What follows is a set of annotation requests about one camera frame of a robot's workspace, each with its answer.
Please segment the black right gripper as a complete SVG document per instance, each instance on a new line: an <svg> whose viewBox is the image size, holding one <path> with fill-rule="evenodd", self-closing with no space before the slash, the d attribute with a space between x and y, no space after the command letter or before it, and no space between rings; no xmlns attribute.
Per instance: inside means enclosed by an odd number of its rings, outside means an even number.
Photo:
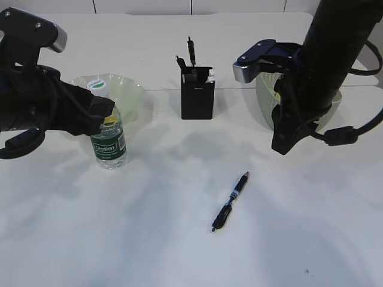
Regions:
<svg viewBox="0 0 383 287"><path fill-rule="evenodd" d="M317 131L317 121L329 111L329 77L281 75L275 84L280 104L272 111L271 148L286 155L299 141L312 136L327 138L329 132Z"/></svg>

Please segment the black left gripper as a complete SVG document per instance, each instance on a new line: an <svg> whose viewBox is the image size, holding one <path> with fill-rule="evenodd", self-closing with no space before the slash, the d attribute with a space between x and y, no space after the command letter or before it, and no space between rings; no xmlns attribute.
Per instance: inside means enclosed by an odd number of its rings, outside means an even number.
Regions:
<svg viewBox="0 0 383 287"><path fill-rule="evenodd" d="M98 135L112 114L113 100L63 82L57 69L38 65L17 88L17 129L59 130L74 136Z"/></svg>

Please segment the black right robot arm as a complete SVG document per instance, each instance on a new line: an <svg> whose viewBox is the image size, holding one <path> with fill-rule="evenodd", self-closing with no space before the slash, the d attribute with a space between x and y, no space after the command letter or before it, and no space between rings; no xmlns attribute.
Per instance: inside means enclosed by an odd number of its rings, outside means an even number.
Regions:
<svg viewBox="0 0 383 287"><path fill-rule="evenodd" d="M382 1L320 1L293 65L277 80L281 101L273 109L272 149L282 155L312 136L329 146L348 145L382 122L379 113L362 127L316 131L317 120L332 106L346 76L375 25Z"/></svg>

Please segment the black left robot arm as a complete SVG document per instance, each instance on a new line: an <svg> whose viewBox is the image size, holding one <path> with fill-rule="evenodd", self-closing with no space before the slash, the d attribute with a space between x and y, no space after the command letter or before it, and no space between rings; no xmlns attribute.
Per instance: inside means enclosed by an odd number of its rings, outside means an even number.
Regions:
<svg viewBox="0 0 383 287"><path fill-rule="evenodd" d="M60 72L38 65L32 72L20 66L1 69L1 131L17 131L5 141L1 158L11 160L35 151L48 130L73 136L98 135L112 114L113 100L95 96L60 79Z"/></svg>

